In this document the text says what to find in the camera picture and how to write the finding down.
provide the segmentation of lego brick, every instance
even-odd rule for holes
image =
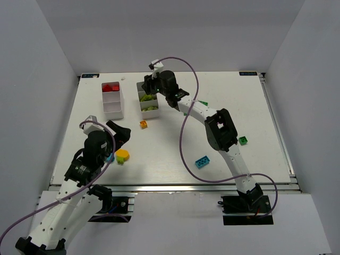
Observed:
[[[119,85],[113,85],[112,91],[119,91]]]
[[[239,142],[240,142],[240,145],[246,145],[248,140],[246,139],[246,137],[239,137]]]
[[[116,157],[117,163],[123,165],[125,160],[122,157]]]
[[[110,87],[109,84],[106,84],[103,88],[102,88],[103,92],[111,92],[112,88]]]
[[[208,165],[210,162],[210,159],[207,156],[204,156],[200,158],[199,160],[195,161],[195,165],[198,169]]]
[[[204,102],[204,101],[199,101],[200,103],[204,104],[205,106],[208,106],[208,103],[207,102]]]
[[[148,127],[148,124],[147,124],[146,121],[141,121],[140,126],[141,126],[142,129],[146,129]]]

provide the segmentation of yellow-green pieces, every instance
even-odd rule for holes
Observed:
[[[147,109],[143,109],[142,112],[153,111],[153,110],[158,110],[158,107],[157,106],[150,106]]]
[[[144,95],[144,96],[142,96],[142,98],[139,100],[139,102],[145,102],[145,101],[151,101],[151,100],[154,100],[153,98],[152,98],[152,95]]]

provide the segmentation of green lego brick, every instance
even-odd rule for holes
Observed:
[[[239,142],[240,142],[240,145],[246,145],[248,140],[246,139],[246,137],[240,137],[239,138]]]
[[[208,106],[208,103],[207,102],[204,102],[204,101],[199,101],[200,103],[204,104],[205,106]]]
[[[118,163],[118,164],[122,164],[122,165],[123,165],[124,162],[125,162],[124,158],[122,158],[122,157],[117,157],[116,160],[117,160],[117,163]]]

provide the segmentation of blue object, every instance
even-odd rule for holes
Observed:
[[[112,154],[106,159],[106,162],[111,161],[111,163],[112,163],[113,161],[115,161],[115,156],[113,156],[113,158],[111,158],[111,157],[112,157]]]
[[[200,158],[199,160],[195,161],[195,165],[198,169],[204,167],[205,165],[208,165],[210,162],[210,159],[207,156],[204,156]]]

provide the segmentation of cable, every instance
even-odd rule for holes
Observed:
[[[186,121],[188,119],[188,117],[190,116],[190,112],[191,112],[191,109],[195,103],[195,100],[197,98],[197,95],[198,95],[198,90],[199,90],[199,81],[198,81],[198,77],[196,75],[196,72],[195,70],[193,69],[193,67],[187,62],[185,61],[184,59],[182,58],[179,58],[179,57],[164,57],[164,58],[161,58],[160,60],[158,60],[157,62],[153,63],[153,65],[163,61],[163,60],[169,60],[169,59],[173,59],[173,60],[179,60],[179,61],[182,61],[184,62],[185,64],[188,65],[188,67],[190,67],[191,71],[193,72],[194,76],[195,76],[195,79],[196,79],[196,83],[197,83],[197,89],[196,89],[196,93],[195,93],[195,96],[193,97],[192,99],[192,103],[189,107],[189,110],[188,110],[188,113],[187,115],[185,116],[184,118],[184,121],[183,121],[183,124],[182,124],[182,127],[181,127],[181,132],[180,132],[180,155],[181,155],[181,159],[182,159],[182,162],[183,162],[183,165],[184,167],[186,168],[186,170],[189,172],[189,174],[191,174],[192,177],[194,177],[195,179],[201,181],[201,182],[206,182],[206,183],[221,183],[221,182],[227,182],[227,181],[231,181],[231,180],[234,180],[234,179],[237,179],[237,178],[240,178],[240,177],[246,177],[248,176],[247,174],[241,174],[241,175],[237,175],[237,176],[233,176],[233,177],[230,177],[230,178],[227,178],[227,179],[223,179],[223,180],[218,180],[218,181],[209,181],[209,180],[204,180],[200,177],[197,177],[196,175],[194,175],[194,173],[189,169],[188,165],[186,164],[185,162],[185,159],[184,159],[184,156],[183,156],[183,149],[182,149],[182,138],[183,138],[183,131],[184,131],[184,126],[186,124]],[[271,208],[271,210],[269,212],[267,212],[266,214],[262,215],[262,216],[259,216],[259,217],[266,217],[267,215],[269,215],[273,210],[274,208],[276,207],[276,203],[277,203],[277,199],[278,199],[278,191],[277,191],[277,186],[276,186],[276,183],[274,182],[274,180],[272,178],[270,178],[268,175],[265,175],[265,174],[261,174],[261,173],[255,173],[255,174],[249,174],[250,176],[255,176],[255,175],[260,175],[260,176],[264,176],[268,179],[270,179],[270,181],[272,182],[272,184],[274,185],[274,188],[275,188],[275,202],[273,204],[273,207]]]
[[[126,222],[129,222],[129,220],[127,218],[125,218],[123,215],[121,214],[103,214],[97,217],[92,218],[91,220],[96,220],[96,219],[100,219],[100,218],[104,218],[104,217],[121,217],[123,220],[125,220]]]
[[[79,128],[81,128],[81,126],[83,126],[84,124],[86,123],[93,123],[95,125],[98,125],[98,126],[101,126],[105,131],[107,131],[109,133],[109,135],[111,136],[112,138],[112,141],[113,141],[113,149],[112,149],[112,153],[114,153],[116,151],[116,142],[115,142],[115,138],[113,136],[113,134],[111,133],[110,129],[108,129],[106,126],[104,126],[103,124],[99,123],[99,122],[96,122],[96,121],[90,121],[90,120],[87,120],[87,121],[83,121],[82,123],[79,124]],[[67,199],[79,194],[80,192],[82,192],[83,190],[89,188],[96,180],[98,180],[106,171],[106,169],[109,167],[110,163],[112,161],[108,161],[106,163],[106,165],[104,166],[103,170],[98,174],[98,176],[96,178],[94,178],[91,182],[89,182],[86,186],[82,187],[80,190],[77,190],[76,192],[73,192],[71,193],[70,195],[67,195],[65,197],[63,197],[61,200],[63,201],[66,201]],[[11,226],[9,226],[5,231],[4,233],[1,235],[0,237],[0,247],[1,247],[1,244],[2,244],[2,241],[4,240],[4,237],[6,236],[6,234],[13,228],[15,227],[17,224],[21,223],[22,221],[24,221],[25,219],[28,219],[30,217],[32,217],[33,215],[37,214],[37,213],[40,213],[41,211],[44,211],[50,207],[53,207],[53,206],[56,206],[58,205],[60,202],[59,201],[55,201],[53,203],[50,203],[49,205],[47,206],[44,206],[42,208],[40,208],[39,210],[35,210],[34,212],[22,217],[21,219],[18,219],[16,222],[14,222]]]

